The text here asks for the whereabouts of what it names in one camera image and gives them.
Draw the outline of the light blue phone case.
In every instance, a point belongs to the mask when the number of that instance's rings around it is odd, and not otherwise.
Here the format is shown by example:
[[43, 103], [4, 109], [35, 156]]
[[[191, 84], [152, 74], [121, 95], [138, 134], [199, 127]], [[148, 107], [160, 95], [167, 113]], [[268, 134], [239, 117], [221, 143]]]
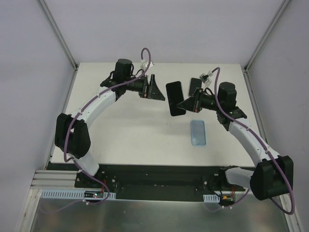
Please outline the light blue phone case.
[[191, 123], [191, 144], [193, 146], [206, 145], [206, 130], [203, 120], [192, 120]]

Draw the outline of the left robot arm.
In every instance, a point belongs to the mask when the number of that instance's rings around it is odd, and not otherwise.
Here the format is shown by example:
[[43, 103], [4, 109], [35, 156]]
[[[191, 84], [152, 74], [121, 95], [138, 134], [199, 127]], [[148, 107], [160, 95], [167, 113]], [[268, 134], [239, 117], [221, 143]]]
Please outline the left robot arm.
[[79, 170], [94, 176], [99, 164], [90, 152], [91, 124], [126, 92], [137, 92], [140, 98], [164, 101], [155, 75], [147, 75], [152, 62], [146, 62], [140, 69], [141, 74], [134, 74], [131, 60], [119, 59], [110, 75], [101, 82], [96, 93], [84, 105], [70, 114], [61, 113], [56, 120], [55, 146], [60, 148], [64, 161], [72, 160]]

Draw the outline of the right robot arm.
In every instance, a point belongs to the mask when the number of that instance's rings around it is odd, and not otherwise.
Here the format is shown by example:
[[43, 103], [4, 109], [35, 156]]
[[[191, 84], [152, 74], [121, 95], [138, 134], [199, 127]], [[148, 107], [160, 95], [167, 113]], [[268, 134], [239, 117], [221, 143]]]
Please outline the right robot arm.
[[257, 135], [244, 112], [236, 106], [237, 91], [230, 82], [219, 85], [217, 95], [208, 95], [201, 88], [188, 99], [177, 104], [186, 111], [198, 113], [213, 110], [223, 127], [243, 146], [254, 163], [253, 171], [238, 166], [223, 168], [221, 175], [231, 185], [250, 189], [262, 201], [293, 193], [294, 163], [289, 156], [281, 156]]

